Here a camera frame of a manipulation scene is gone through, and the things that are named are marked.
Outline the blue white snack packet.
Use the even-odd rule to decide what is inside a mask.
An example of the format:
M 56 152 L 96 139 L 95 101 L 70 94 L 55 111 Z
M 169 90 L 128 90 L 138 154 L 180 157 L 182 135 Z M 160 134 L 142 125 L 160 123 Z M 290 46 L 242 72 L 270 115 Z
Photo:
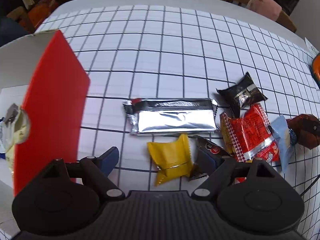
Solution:
M 3 122 L 1 121 L 0 125 L 0 158 L 5 159 L 5 144 L 4 144 L 4 127 L 3 127 Z

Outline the silver foil snack bar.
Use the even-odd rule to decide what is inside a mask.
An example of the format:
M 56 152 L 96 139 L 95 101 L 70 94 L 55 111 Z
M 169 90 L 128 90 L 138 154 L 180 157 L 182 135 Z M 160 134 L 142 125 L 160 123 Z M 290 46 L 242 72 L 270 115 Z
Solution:
M 141 99 L 123 102 L 131 133 L 215 133 L 217 102 L 213 99 Z

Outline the orange green tissue box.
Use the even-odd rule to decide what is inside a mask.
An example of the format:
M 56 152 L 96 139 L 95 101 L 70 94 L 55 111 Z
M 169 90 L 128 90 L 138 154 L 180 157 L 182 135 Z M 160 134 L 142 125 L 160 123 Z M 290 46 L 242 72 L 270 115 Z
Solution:
M 320 88 L 320 53 L 313 59 L 310 65 L 310 72 L 317 86 Z

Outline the yellow snack packet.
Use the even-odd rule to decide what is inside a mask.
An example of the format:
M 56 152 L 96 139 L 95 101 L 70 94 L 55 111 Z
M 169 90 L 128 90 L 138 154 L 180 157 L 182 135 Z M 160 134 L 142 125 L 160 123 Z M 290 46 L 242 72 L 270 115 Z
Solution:
M 147 148 L 158 170 L 155 186 L 179 177 L 190 177 L 193 162 L 186 134 L 173 142 L 148 142 Z

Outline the white grid tablecloth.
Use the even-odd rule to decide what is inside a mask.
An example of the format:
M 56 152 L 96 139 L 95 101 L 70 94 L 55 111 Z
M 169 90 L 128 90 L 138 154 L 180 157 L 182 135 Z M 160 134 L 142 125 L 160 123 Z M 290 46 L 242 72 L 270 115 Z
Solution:
M 124 5 L 54 13 L 37 31 L 59 29 L 89 75 L 78 158 L 112 146 L 120 159 L 110 179 L 124 192 L 194 191 L 202 179 L 156 186 L 147 143 L 168 136 L 135 136 L 123 102 L 135 98 L 212 98 L 249 73 L 267 100 L 268 118 L 319 116 L 319 88 L 307 51 L 261 27 L 209 12 L 163 5 Z

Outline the red chip packet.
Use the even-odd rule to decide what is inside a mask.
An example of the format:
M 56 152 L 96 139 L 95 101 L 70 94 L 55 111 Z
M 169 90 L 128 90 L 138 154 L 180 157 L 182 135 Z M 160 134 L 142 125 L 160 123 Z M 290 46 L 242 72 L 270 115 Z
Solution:
M 220 114 L 220 131 L 226 151 L 239 163 L 261 158 L 271 163 L 279 160 L 279 148 L 270 129 L 270 122 L 260 103 L 250 106 L 240 118 Z

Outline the chocolate lollipop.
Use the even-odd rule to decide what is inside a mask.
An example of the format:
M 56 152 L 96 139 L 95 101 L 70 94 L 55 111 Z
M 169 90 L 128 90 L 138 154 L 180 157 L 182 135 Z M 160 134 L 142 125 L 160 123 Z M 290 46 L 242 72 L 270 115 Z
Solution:
M 19 106 L 13 103 L 8 109 L 6 114 L 1 118 L 1 127 L 12 128 L 20 113 Z

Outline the red and white cardboard box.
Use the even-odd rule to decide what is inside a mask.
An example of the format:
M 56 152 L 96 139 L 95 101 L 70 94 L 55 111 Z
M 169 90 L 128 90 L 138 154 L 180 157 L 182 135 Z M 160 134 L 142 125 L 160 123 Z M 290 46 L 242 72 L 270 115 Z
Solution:
M 89 84 L 60 30 L 1 47 L 1 116 L 17 104 L 28 120 L 26 137 L 14 146 L 13 168 L 1 165 L 1 239 L 19 232 L 14 197 L 53 159 L 76 161 Z

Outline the wooden chair with pink cloth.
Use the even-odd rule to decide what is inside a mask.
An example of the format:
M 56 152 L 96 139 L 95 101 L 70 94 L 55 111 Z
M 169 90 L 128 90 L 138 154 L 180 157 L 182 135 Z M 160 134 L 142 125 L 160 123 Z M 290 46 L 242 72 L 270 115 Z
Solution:
M 246 9 L 262 15 L 286 29 L 295 33 L 297 31 L 296 25 L 293 23 L 289 15 L 282 9 L 282 7 L 274 0 L 225 0 L 227 2 L 238 2 L 240 5 L 244 4 Z

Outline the light blue snack packet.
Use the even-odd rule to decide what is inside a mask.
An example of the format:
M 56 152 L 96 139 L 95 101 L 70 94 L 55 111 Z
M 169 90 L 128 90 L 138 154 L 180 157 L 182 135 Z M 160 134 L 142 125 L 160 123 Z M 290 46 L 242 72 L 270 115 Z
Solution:
M 271 132 L 276 140 L 279 149 L 279 158 L 281 163 L 281 170 L 283 174 L 286 173 L 289 161 L 294 154 L 294 146 L 291 143 L 291 135 L 295 138 L 295 133 L 289 129 L 287 120 L 283 115 L 280 115 L 270 124 Z

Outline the brown red snack bag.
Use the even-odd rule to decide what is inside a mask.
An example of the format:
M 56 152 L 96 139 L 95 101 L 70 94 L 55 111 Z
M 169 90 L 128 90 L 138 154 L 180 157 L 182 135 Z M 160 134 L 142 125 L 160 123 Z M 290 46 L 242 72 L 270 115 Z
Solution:
M 294 131 L 298 144 L 310 150 L 319 146 L 319 119 L 317 117 L 301 114 L 286 121 L 288 128 Z

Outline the dark chocolate packet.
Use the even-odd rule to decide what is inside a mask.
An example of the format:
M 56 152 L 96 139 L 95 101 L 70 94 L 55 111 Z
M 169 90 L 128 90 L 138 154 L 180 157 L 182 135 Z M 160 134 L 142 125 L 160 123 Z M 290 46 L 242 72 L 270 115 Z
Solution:
M 227 158 L 232 156 L 221 146 L 201 136 L 196 137 L 196 159 L 192 166 L 189 181 L 210 176 Z

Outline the black small snack packet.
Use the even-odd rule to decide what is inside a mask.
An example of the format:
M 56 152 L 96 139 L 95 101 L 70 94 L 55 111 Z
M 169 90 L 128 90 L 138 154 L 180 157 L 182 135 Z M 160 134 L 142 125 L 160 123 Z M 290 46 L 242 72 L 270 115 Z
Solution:
M 268 99 L 257 88 L 249 72 L 246 72 L 235 85 L 216 91 L 231 108 L 235 118 L 240 117 L 243 108 Z

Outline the pale yellow snack wrapper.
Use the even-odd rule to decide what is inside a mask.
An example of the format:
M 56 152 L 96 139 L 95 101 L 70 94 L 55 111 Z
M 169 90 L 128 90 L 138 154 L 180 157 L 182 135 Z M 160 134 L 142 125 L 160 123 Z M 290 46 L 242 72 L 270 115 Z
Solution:
M 13 123 L 9 125 L 9 144 L 5 153 L 5 159 L 10 170 L 11 176 L 14 176 L 15 148 L 18 144 L 25 142 L 29 137 L 30 121 L 28 115 L 21 108 Z

